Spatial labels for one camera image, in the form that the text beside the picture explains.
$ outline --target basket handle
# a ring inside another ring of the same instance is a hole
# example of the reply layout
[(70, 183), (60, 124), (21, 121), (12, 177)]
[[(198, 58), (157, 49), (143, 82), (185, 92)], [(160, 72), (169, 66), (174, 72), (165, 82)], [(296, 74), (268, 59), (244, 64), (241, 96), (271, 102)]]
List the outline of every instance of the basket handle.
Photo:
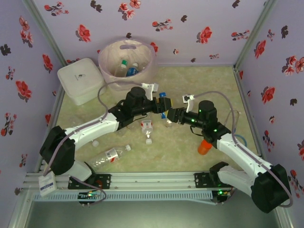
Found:
[(130, 44), (124, 44), (124, 45), (121, 45), (119, 48), (121, 50), (124, 50), (124, 49), (136, 49), (136, 46), (135, 45), (130, 45)]

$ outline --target box lid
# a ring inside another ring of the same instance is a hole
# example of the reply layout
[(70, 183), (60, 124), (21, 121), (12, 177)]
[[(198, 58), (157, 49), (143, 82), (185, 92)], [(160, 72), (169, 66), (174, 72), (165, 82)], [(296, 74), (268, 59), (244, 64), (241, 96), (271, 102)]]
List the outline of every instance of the box lid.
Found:
[(59, 69), (57, 75), (65, 92), (72, 97), (86, 94), (104, 84), (101, 72), (89, 58)]

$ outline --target white bottle cap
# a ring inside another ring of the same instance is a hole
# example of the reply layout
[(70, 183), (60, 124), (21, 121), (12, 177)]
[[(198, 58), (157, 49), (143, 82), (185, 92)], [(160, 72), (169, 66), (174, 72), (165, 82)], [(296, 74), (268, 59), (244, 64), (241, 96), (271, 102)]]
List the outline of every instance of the white bottle cap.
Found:
[(131, 146), (130, 145), (126, 145), (125, 147), (126, 147), (127, 151), (131, 150)]
[(97, 147), (97, 146), (99, 145), (99, 141), (94, 140), (93, 143), (92, 143), (92, 145), (93, 145), (94, 147)]
[(146, 144), (147, 144), (147, 145), (152, 144), (152, 139), (146, 139)]

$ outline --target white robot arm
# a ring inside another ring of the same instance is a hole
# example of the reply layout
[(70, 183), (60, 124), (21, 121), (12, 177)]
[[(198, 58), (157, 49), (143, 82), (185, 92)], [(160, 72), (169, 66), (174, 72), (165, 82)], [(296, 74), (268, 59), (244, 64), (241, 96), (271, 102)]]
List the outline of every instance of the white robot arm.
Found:
[[(243, 171), (237, 171), (225, 162), (210, 168), (210, 177), (215, 186), (225, 183), (249, 195), (255, 205), (265, 213), (289, 199), (290, 187), (286, 170), (281, 165), (273, 166), (269, 162), (245, 149), (238, 140), (233, 139), (231, 131), (218, 122), (217, 110), (211, 101), (201, 101), (199, 112), (191, 112), (194, 96), (183, 97), (187, 108), (176, 108), (168, 111), (167, 118), (179, 124), (200, 128), (204, 139), (234, 160)], [(272, 172), (286, 188), (268, 172)]]
[[(171, 108), (169, 98), (152, 97), (157, 88), (157, 84), (143, 83), (142, 88), (133, 87), (124, 100), (110, 108), (104, 114), (105, 118), (102, 115), (67, 129), (61, 129), (60, 126), (52, 128), (40, 149), (41, 156), (55, 175), (67, 174), (80, 181), (88, 180), (94, 171), (85, 162), (75, 160), (75, 151), (91, 140), (126, 127), (134, 121), (135, 116), (162, 113)], [(51, 162), (59, 144), (62, 145)]]

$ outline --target orange object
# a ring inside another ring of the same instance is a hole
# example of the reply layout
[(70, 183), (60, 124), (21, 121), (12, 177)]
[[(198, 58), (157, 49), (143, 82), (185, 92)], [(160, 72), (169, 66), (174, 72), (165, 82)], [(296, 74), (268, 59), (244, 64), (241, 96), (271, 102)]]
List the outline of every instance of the orange object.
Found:
[(212, 148), (212, 144), (208, 143), (206, 140), (203, 140), (198, 147), (198, 152), (201, 155), (205, 155)]

